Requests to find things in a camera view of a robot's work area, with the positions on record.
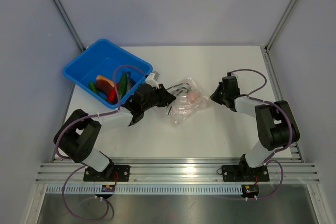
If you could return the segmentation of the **clear zip top bag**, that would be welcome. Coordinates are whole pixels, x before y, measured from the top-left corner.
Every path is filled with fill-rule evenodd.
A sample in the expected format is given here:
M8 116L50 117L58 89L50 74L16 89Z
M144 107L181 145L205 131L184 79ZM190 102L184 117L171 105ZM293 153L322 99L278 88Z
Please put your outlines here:
M186 77L166 89L176 99L167 106L166 115L176 124L182 124L197 111L207 109L210 98L204 89L191 77Z

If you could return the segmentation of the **peach fake radish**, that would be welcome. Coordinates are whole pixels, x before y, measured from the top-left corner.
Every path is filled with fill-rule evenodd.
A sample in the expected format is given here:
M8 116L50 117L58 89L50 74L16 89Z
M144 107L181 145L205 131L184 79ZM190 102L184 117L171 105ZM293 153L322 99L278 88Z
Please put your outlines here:
M187 94L187 98L190 102L195 102L198 99L198 93L191 91Z

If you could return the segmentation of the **green fake cucumber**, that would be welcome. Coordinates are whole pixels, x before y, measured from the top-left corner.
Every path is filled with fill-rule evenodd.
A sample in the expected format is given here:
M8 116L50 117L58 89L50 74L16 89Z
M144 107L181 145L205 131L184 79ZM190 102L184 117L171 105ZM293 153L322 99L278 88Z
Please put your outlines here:
M127 86L128 86L128 77L127 77L127 74L124 72L121 75L119 86L118 86L118 95L120 99L122 99L125 96L127 92Z

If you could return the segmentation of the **red fake pepper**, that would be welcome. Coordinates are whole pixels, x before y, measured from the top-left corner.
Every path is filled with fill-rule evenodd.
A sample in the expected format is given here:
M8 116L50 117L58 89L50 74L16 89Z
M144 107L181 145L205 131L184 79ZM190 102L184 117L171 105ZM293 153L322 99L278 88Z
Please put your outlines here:
M108 96L108 102L115 103L117 99L117 91L118 91L119 83L117 83L111 90Z

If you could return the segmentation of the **orange red fake papaya slice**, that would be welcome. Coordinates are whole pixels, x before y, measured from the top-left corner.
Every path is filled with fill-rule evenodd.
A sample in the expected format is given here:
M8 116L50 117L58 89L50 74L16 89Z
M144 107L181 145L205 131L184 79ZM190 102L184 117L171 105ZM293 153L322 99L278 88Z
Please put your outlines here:
M98 91L104 93L106 96L109 96L114 88L114 82L102 75L98 75L96 77L95 86Z

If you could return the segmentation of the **small green fake pepper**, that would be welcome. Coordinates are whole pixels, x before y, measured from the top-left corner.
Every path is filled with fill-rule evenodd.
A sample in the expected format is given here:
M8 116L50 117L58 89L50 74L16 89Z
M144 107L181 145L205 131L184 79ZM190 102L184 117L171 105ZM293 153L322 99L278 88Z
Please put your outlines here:
M97 87L96 87L96 85L95 85L94 82L92 82L92 81L89 82L89 88L90 88L90 90L91 90L92 92L94 92L95 94L99 94L99 92L98 92L98 90L97 90Z

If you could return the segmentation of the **grey fake fish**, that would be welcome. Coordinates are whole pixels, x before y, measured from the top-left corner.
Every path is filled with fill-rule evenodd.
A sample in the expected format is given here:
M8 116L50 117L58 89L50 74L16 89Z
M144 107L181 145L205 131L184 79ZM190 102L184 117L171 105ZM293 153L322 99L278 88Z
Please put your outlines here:
M129 92L136 82L131 78L131 71L126 72L127 75L127 92Z

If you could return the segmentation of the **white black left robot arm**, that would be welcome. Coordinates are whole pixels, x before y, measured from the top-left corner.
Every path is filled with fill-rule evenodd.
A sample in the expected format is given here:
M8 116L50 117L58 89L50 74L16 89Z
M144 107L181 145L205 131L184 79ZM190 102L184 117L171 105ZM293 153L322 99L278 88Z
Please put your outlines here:
M143 119L145 111L155 106L166 107L175 100L176 96L169 93L162 84L158 87L141 84L120 109L92 115L77 109L55 135L56 150L63 151L66 158L94 170L100 180L107 181L116 169L108 156L94 148L101 128L132 126Z

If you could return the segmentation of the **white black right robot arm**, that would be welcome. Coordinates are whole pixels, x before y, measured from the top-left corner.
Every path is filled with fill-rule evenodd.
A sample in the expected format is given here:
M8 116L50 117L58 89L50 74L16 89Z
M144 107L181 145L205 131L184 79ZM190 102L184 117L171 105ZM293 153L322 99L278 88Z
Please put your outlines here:
M299 129L287 101L269 102L241 94L235 76L223 77L210 99L233 112L256 119L258 142L248 153L242 155L233 169L222 167L224 179L228 176L237 179L240 176L249 181L256 175L263 176L266 163L276 153L300 139Z

